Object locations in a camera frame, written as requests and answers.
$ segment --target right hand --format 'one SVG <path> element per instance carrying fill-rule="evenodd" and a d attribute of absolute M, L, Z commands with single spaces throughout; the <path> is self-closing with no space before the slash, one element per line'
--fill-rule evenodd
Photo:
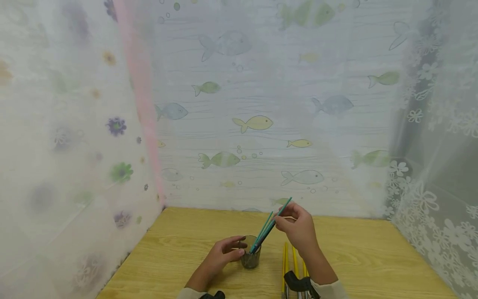
<path fill-rule="evenodd" d="M 281 216 L 274 217 L 277 229 L 284 232 L 287 238 L 305 257 L 318 252 L 319 244 L 315 235 L 314 220 L 309 212 L 295 202 L 290 202 L 282 211 Z"/>

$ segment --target wooden tabletop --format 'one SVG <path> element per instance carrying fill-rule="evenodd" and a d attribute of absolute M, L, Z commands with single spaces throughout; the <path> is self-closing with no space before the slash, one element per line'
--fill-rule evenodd
<path fill-rule="evenodd" d="M 175 299 L 217 240 L 256 235 L 267 215 L 167 208 L 98 299 Z M 383 220 L 314 217 L 317 237 L 351 299 L 456 298 L 394 226 Z M 280 298 L 285 234 L 274 229 L 260 264 L 229 264 L 209 293 L 228 299 Z M 292 254 L 289 247 L 292 269 Z"/>

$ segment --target green flower print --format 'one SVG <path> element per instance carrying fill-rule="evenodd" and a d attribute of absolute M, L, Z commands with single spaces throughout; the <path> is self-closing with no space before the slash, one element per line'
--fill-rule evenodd
<path fill-rule="evenodd" d="M 131 179 L 132 174 L 131 164 L 121 162 L 113 166 L 109 176 L 113 182 L 123 184 Z"/>

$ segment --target black clip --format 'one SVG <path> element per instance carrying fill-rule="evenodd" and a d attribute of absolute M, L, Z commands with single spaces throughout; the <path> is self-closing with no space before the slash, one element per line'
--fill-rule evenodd
<path fill-rule="evenodd" d="M 226 298 L 226 295 L 224 295 L 223 292 L 217 291 L 214 296 L 209 295 L 209 294 L 205 294 L 204 296 L 202 296 L 199 299 L 225 299 L 225 298 Z"/>
<path fill-rule="evenodd" d="M 284 275 L 285 283 L 294 292 L 308 292 L 313 299 L 320 299 L 320 295 L 312 286 L 310 277 L 298 279 L 294 271 L 289 271 Z"/>

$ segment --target pink strip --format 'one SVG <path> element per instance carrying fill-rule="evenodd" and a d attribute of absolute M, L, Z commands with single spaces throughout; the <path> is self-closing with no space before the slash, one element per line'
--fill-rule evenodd
<path fill-rule="evenodd" d="M 132 0 L 113 0 L 118 18 L 118 26 L 123 41 L 124 52 L 134 86 L 138 118 L 143 127 L 150 162 L 154 171 L 155 183 L 160 195 L 161 207 L 165 205 L 163 186 L 160 179 L 161 165 L 156 148 L 156 119 L 152 101 L 151 60 L 148 49 L 132 26 L 136 15 L 136 3 Z"/>

